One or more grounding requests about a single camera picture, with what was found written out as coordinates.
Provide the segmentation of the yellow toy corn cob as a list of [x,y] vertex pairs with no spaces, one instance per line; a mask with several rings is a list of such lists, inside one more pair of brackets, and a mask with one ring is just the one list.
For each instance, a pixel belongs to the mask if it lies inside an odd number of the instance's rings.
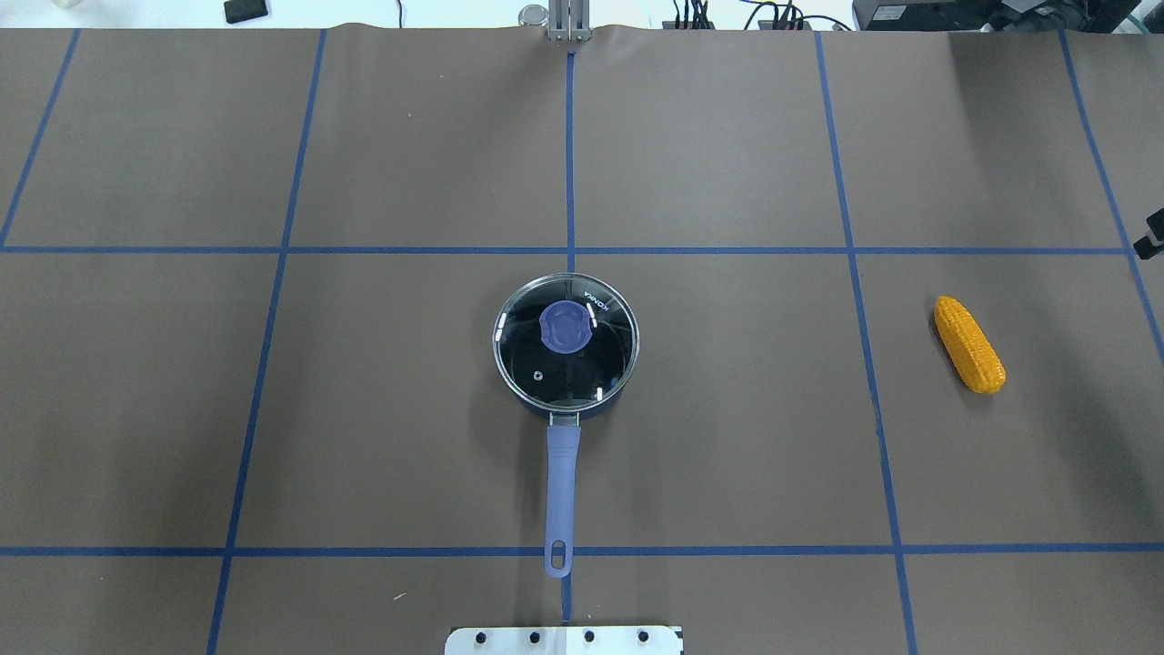
[[934,325],[947,359],[963,385],[980,396],[993,396],[1007,382],[1006,369],[985,332],[963,302],[939,296]]

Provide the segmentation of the glass pot lid blue knob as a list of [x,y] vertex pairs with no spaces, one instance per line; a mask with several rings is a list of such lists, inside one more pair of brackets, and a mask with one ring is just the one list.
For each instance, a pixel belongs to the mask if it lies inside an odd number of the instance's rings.
[[508,389],[545,414],[595,414],[636,372],[641,336],[618,290],[589,275],[538,277],[516,290],[491,328]]

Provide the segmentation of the black equipment box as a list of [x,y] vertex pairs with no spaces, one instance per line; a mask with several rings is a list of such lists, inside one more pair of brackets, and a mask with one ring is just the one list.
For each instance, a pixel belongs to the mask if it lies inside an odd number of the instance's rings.
[[1114,33],[1140,1],[853,1],[860,33]]

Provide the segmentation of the black device on far table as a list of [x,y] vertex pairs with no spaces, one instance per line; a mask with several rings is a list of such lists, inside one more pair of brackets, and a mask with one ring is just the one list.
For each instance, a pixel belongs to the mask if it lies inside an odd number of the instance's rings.
[[222,13],[227,24],[243,24],[255,17],[267,17],[269,5],[267,0],[227,0],[222,3]]

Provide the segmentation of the white metal base plate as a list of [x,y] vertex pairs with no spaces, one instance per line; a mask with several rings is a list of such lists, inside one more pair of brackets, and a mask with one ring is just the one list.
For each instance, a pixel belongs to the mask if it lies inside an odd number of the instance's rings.
[[681,627],[665,625],[466,627],[445,654],[684,654]]

